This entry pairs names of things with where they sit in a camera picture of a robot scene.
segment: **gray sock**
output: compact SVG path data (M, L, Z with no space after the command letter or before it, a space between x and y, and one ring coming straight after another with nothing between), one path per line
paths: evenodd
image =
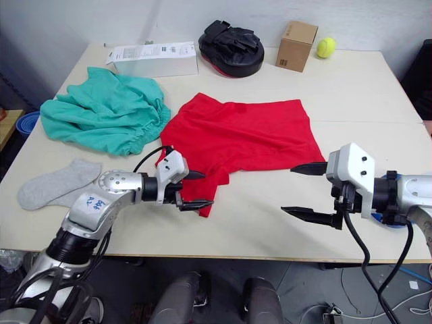
M18 202L22 208L28 210L39 209L45 205L70 207L75 201L71 203L71 200L76 196L73 191L89 185L99 176L101 169L101 163L74 159L63 169L40 175L26 182L18 191Z

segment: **teal cloth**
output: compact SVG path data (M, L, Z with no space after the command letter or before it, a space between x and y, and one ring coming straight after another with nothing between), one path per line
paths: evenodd
M159 137L171 111L153 79L88 68L88 80L45 101L40 118L49 138L114 155L139 154Z

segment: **red shirt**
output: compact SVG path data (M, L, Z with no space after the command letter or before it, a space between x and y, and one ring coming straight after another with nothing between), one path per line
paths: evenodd
M181 152L189 169L206 175L184 180L184 200L213 200L231 172L324 161L300 100L220 103L198 93L167 124L161 140ZM200 215L208 217L210 210L203 208Z

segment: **white cable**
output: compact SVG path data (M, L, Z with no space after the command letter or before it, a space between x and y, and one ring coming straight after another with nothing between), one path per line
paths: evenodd
M314 308L318 308L318 307L329 308L329 306L324 306L324 305L314 305L314 306L309 307L308 309L306 309L306 312L303 313L302 318L300 319L300 322L298 322L298 324L302 324L303 319L306 316L306 314L309 313Z
M429 265L429 275L432 278L432 264ZM426 294L430 294L432 292L432 290L428 290L427 292L422 292L420 294L411 296L403 301L401 301L399 304L397 304L395 307L392 308L392 310L396 310L399 306L405 304L406 302L408 302L409 300L412 300L414 298L426 295ZM419 309L419 308L410 308L410 312L416 315L426 315L426 314L430 314L432 316L432 298L429 300L429 308L428 309ZM370 316L370 317L357 317L357 316L351 316L351 315L347 315L342 313L342 316L344 317L348 317L350 319L376 319L377 317L381 317L385 315L385 313L381 313L379 315L375 315L375 316Z

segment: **yellow ball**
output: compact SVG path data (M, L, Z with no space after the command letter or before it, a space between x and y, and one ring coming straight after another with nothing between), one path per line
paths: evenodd
M317 55L321 59L327 59L331 54L333 54L335 48L336 48L335 40L332 39L331 37L326 37L319 41L318 48L317 48Z

